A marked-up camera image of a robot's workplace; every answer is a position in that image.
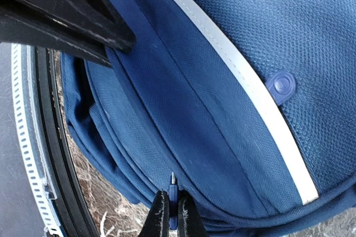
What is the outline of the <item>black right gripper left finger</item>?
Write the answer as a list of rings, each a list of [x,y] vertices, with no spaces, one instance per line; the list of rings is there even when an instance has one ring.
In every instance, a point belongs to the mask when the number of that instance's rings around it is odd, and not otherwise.
[[[158,191],[139,237],[169,236],[169,197],[167,192]]]

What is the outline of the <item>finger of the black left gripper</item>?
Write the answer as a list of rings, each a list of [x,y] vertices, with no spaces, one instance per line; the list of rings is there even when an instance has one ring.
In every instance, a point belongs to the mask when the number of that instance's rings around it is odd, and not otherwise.
[[[109,0],[1,0],[2,11],[123,52],[129,52],[136,42],[134,33]]]
[[[50,48],[111,67],[103,44],[14,12],[1,12],[1,41]]]

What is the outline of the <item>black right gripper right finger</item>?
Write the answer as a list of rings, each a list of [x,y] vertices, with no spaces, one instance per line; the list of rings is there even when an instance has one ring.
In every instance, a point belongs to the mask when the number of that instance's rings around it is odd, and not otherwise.
[[[179,201],[177,235],[183,237],[207,236],[192,197],[183,197]]]

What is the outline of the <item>navy blue student backpack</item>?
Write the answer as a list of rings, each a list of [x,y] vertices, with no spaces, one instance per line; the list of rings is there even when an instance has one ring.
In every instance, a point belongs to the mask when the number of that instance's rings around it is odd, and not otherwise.
[[[110,0],[111,67],[61,56],[69,131],[132,203],[171,176],[213,236],[278,236],[355,206],[355,0]]]

